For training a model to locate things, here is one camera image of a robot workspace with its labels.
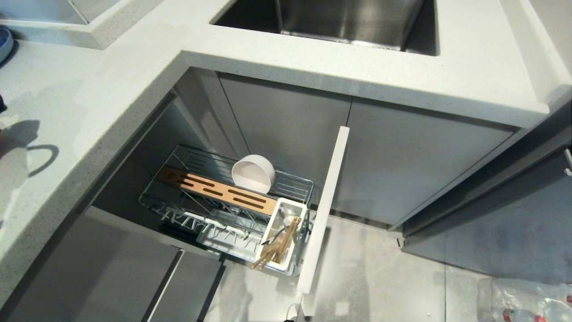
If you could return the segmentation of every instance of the white bowl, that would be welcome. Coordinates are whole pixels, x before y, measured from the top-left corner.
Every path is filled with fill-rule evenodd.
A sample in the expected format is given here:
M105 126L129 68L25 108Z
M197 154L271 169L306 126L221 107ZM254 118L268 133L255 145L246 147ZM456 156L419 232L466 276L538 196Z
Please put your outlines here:
M251 154L232 167L232 180L239 187L266 194L274 182L276 172L267 158Z

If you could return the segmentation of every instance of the drawer front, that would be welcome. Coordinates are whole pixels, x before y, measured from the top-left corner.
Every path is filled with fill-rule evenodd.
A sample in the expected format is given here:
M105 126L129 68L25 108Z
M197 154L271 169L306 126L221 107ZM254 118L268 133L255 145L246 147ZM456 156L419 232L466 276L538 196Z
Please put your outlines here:
M169 245L80 217L7 320L141 321L176 253Z
M355 100L333 208L394 225L510 137L510 128Z

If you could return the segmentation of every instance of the gray cabinet door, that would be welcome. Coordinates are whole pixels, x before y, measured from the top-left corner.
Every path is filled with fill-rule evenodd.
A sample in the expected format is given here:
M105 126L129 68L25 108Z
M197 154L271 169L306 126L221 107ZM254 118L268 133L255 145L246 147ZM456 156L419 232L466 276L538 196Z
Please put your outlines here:
M250 153L313 180L317 203L351 98L229 74L220 81Z
M222 263L185 252L157 304L151 322L195 322Z
M80 217L8 321L139 322L176 253L175 247Z
M513 133L473 119L359 99L348 127L332 208L390 225Z

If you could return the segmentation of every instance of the plastic bag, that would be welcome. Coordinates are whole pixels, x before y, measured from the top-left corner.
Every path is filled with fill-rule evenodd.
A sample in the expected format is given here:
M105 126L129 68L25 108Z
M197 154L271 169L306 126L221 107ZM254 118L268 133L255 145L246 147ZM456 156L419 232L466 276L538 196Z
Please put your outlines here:
M504 309L527 310L548 322L572 322L572 288L506 278L486 278L478 285L479 322L497 322Z

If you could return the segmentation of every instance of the tile floor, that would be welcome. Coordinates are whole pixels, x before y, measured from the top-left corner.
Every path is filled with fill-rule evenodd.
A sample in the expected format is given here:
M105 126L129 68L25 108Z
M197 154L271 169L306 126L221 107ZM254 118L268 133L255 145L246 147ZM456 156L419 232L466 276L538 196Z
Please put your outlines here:
M398 238L330 217L311 295L296 292L296 278L228 263L205 321L282 322L298 303L312 322L477 321L476 284L487 276L403 253Z

